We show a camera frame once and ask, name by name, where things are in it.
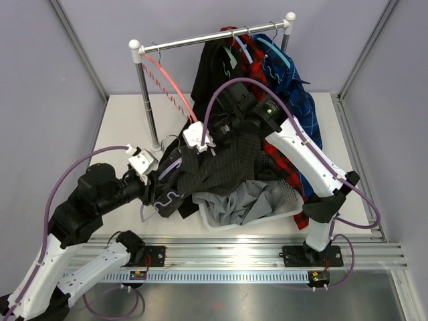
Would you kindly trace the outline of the black pinstripe shirt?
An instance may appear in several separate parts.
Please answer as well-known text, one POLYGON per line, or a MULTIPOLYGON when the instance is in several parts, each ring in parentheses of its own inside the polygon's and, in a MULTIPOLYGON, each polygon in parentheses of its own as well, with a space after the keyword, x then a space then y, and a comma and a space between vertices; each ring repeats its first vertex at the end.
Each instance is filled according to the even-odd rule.
POLYGON ((199 154, 187 146, 182 146, 180 151, 183 163, 177 187, 183 204, 198 192, 226 196, 242 182, 254 179, 261 166, 261 140, 253 134, 232 138, 215 152, 199 154))

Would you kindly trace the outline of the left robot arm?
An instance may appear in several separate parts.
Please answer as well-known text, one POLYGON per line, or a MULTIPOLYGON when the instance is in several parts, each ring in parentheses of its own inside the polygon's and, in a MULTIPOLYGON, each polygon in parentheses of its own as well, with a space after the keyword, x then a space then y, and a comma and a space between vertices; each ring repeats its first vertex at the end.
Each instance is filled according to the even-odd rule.
POLYGON ((135 199, 146 203, 151 192, 144 172, 130 168, 117 179, 109 164, 90 166, 49 219, 32 270, 13 293, 1 297, 1 315, 17 320, 64 320, 76 301, 110 271, 148 263, 145 242, 134 232, 124 231, 104 253, 64 276, 76 253, 103 225, 103 215, 135 199))

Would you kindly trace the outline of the grey shirt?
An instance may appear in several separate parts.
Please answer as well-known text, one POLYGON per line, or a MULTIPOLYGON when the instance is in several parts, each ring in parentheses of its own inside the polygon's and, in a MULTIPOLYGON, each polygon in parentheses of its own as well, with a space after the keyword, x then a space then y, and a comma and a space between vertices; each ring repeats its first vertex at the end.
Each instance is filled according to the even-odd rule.
POLYGON ((255 180, 246 180, 226 196, 198 192, 192 194, 192 200, 207 206, 208 216, 221 226, 245 225, 271 217, 286 202, 277 181, 255 180))

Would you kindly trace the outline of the mint green hanger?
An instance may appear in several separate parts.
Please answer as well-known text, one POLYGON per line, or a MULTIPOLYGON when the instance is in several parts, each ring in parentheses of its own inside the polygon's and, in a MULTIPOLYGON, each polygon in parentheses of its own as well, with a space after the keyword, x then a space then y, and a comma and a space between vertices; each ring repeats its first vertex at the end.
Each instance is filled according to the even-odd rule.
POLYGON ((234 74, 240 72, 240 65, 239 60, 236 58, 232 50, 233 44, 235 43, 234 32, 230 28, 227 29, 227 31, 229 31, 231 34, 231 40, 224 40, 225 45, 223 46, 223 49, 227 56, 227 63, 223 62, 223 71, 226 78, 229 80, 232 79, 234 74))

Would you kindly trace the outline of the black plain shirt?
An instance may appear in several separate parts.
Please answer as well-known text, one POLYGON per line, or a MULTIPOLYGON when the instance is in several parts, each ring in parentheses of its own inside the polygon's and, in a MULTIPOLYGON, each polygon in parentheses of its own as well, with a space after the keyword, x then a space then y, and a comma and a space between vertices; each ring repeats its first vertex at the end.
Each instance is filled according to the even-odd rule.
MULTIPOLYGON (((200 121, 204 120, 208 103, 214 91, 228 81, 223 71, 223 62, 227 63, 227 56, 223 49, 224 45, 223 39, 208 41, 205 43, 200 57, 197 75, 191 90, 191 98, 194 101, 193 112, 200 121)), ((232 79, 244 77, 241 54, 234 47, 232 50, 240 65, 240 72, 234 74, 232 79)))

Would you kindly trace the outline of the lilac hanger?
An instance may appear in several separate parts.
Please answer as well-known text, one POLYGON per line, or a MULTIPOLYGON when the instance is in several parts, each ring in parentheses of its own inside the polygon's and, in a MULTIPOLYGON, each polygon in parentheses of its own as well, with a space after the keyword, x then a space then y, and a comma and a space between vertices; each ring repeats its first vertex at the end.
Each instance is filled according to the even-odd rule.
POLYGON ((180 148, 182 140, 179 135, 170 134, 161 141, 162 158, 157 170, 150 177, 153 190, 150 203, 140 206, 140 219, 145 223, 155 214, 162 218, 170 217, 182 204, 183 198, 178 192, 177 182, 181 175, 183 163, 180 148))

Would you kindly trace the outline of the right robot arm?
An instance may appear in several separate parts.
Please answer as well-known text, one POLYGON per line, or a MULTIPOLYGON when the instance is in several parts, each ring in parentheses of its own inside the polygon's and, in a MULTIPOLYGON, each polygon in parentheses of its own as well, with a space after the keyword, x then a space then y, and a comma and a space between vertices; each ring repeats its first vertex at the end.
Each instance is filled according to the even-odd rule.
POLYGON ((357 191, 358 173, 336 166, 305 133, 297 118, 267 86, 250 78, 235 78, 214 91, 205 118, 214 102, 230 114, 228 132, 258 134, 289 158, 313 189, 302 209, 309 218, 302 245, 284 254, 284 262, 298 267, 334 263, 331 231, 348 194, 357 191))

